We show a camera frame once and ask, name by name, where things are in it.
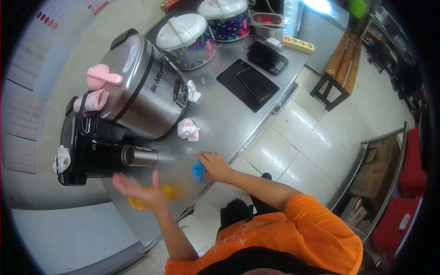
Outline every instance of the rolled pink towel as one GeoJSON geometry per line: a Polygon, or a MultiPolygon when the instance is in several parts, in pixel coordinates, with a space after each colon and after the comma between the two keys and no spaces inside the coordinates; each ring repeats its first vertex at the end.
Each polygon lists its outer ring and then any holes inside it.
{"type": "MultiPolygon", "coordinates": [[[[104,89],[94,91],[87,95],[85,100],[84,111],[99,111],[101,110],[107,102],[108,92],[104,89]]],[[[73,104],[74,112],[78,113],[81,108],[82,97],[77,98],[73,104]]]]}

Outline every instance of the wooden stool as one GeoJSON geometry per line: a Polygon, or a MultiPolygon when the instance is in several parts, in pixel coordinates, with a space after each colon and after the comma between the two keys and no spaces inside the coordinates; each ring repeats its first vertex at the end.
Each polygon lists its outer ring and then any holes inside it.
{"type": "Polygon", "coordinates": [[[327,111],[332,110],[351,95],[359,67],[360,50],[360,39],[353,33],[346,31],[327,65],[327,70],[310,92],[311,96],[316,96],[326,105],[327,111]],[[329,84],[321,94],[319,91],[327,81],[329,84]],[[333,86],[338,89],[341,95],[330,102],[327,97],[333,86]]]}

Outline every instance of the stainless steel rice cooker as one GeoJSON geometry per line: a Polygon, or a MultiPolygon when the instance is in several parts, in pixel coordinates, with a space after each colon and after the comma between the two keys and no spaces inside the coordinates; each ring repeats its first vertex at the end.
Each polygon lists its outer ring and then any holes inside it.
{"type": "Polygon", "coordinates": [[[211,29],[197,14],[170,18],[159,31],[156,45],[180,70],[198,68],[216,53],[211,29]]]}
{"type": "Polygon", "coordinates": [[[124,79],[120,85],[104,84],[109,96],[101,118],[147,139],[162,136],[181,120],[188,88],[145,36],[135,29],[124,32],[100,63],[124,79]]]}
{"type": "Polygon", "coordinates": [[[235,41],[250,32],[247,0],[205,0],[197,12],[208,20],[217,41],[235,41]]]}

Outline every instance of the rice cooker lid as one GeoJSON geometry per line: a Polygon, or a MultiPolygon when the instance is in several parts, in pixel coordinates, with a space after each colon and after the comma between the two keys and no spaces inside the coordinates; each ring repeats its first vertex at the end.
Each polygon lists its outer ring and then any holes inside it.
{"type": "Polygon", "coordinates": [[[205,0],[197,9],[207,19],[230,18],[248,7],[247,0],[205,0]]]}
{"type": "Polygon", "coordinates": [[[159,31],[156,45],[163,51],[188,47],[204,33],[207,26],[208,22],[201,15],[186,14],[172,17],[159,31]]]}
{"type": "Polygon", "coordinates": [[[123,77],[120,85],[104,84],[103,89],[109,95],[101,110],[101,118],[115,120],[115,122],[118,120],[118,115],[123,113],[123,108],[139,86],[147,69],[150,58],[147,50],[151,52],[152,45],[145,36],[134,31],[136,33],[132,35],[128,33],[128,37],[127,32],[118,36],[112,43],[113,48],[111,47],[111,50],[99,62],[106,64],[110,68],[110,73],[117,73],[123,77]]]}

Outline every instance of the smartphone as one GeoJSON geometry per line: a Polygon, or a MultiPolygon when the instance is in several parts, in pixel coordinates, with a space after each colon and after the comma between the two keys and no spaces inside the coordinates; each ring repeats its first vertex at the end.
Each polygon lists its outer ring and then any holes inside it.
{"type": "Polygon", "coordinates": [[[260,72],[256,69],[249,67],[239,72],[237,77],[258,102],[261,102],[270,95],[270,91],[267,85],[260,79],[259,74],[260,72]]]}

